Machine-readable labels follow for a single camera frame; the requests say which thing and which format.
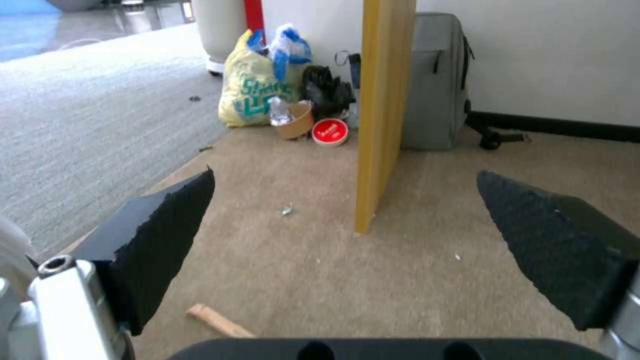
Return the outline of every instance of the black baseboard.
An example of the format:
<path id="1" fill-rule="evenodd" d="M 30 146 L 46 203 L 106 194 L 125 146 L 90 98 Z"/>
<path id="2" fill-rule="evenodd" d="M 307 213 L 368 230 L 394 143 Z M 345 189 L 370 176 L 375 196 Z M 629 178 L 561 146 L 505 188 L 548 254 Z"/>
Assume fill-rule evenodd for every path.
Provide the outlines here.
<path id="1" fill-rule="evenodd" d="M 477 122 L 500 129 L 516 129 L 581 138 L 640 143 L 640 127 L 636 126 L 597 124 L 594 122 L 546 119 L 481 111 L 471 111 L 468 116 Z"/>

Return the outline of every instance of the small debris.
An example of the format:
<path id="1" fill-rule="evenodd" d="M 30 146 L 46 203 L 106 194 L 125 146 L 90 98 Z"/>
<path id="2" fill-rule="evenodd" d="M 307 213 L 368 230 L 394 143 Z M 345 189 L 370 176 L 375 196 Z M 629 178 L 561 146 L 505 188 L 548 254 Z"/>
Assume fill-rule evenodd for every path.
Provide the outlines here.
<path id="1" fill-rule="evenodd" d="M 289 203 L 289 206 L 282 209 L 282 216 L 285 217 L 293 212 L 293 202 Z"/>

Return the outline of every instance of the gray backpack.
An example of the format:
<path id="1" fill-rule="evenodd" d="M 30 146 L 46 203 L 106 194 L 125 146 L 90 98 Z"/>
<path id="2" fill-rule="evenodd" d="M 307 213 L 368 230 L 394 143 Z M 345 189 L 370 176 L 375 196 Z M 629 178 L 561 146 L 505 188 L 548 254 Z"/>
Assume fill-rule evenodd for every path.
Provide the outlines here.
<path id="1" fill-rule="evenodd" d="M 482 135 L 480 146 L 487 150 L 526 139 L 522 134 L 502 135 L 481 119 L 467 118 L 471 111 L 467 95 L 470 58 L 475 59 L 474 53 L 455 15 L 416 14 L 404 148 L 450 149 L 465 122 Z"/>

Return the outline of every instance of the yellow plastic bag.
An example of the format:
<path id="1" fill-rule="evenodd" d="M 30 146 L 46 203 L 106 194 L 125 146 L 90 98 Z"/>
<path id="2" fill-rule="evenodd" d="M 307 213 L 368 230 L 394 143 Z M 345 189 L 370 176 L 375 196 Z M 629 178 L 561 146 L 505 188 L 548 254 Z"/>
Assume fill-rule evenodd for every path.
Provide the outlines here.
<path id="1" fill-rule="evenodd" d="M 245 31 L 225 61 L 218 116 L 228 127 L 268 125 L 270 98 L 300 99 L 303 66 L 289 65 L 286 81 L 278 82 L 273 62 L 246 45 L 252 34 Z"/>

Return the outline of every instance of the yellow wooden board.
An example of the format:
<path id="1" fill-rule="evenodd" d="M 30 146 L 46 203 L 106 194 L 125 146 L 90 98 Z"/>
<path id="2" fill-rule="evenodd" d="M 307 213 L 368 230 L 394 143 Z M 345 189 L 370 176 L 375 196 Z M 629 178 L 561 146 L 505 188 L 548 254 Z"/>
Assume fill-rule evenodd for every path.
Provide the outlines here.
<path id="1" fill-rule="evenodd" d="M 400 151 L 414 23 L 415 0 L 364 0 L 357 233 L 368 230 Z"/>

